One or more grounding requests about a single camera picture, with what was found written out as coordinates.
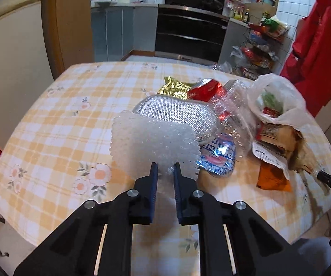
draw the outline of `white label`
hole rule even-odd
[[[285,157],[276,154],[256,141],[252,142],[252,153],[262,161],[282,169],[285,178],[289,180],[288,163]]]

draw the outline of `checkered tablecloth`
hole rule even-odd
[[[65,71],[21,120],[0,158],[0,213],[34,245],[87,199],[113,200],[133,181],[109,155],[113,118],[164,85],[236,76],[170,63],[105,62]],[[303,134],[331,174],[331,146],[313,121]],[[199,176],[218,200],[244,200],[286,240],[298,239],[331,207],[313,178],[290,171],[294,193],[256,187],[260,160],[248,155],[227,178]],[[179,226],[174,200],[158,194],[155,222],[134,226],[133,275],[199,275],[197,226]]]

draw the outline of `red soda can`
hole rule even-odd
[[[187,92],[187,98],[208,102],[221,87],[222,84],[214,79],[203,79],[191,87]]]

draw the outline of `bubble wrap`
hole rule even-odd
[[[194,130],[199,145],[211,142],[220,129],[220,123],[213,108],[201,101],[153,95],[142,100],[133,109],[133,113],[187,124]]]
[[[200,147],[188,125],[156,120],[130,111],[114,119],[110,154],[128,176],[138,179],[158,164],[158,191],[174,197],[173,165],[179,162],[182,175],[197,179]]]

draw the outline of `bottle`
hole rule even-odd
[[[243,19],[242,22],[248,24],[250,22],[250,13],[249,13],[249,9],[246,10],[245,14],[243,15]]]

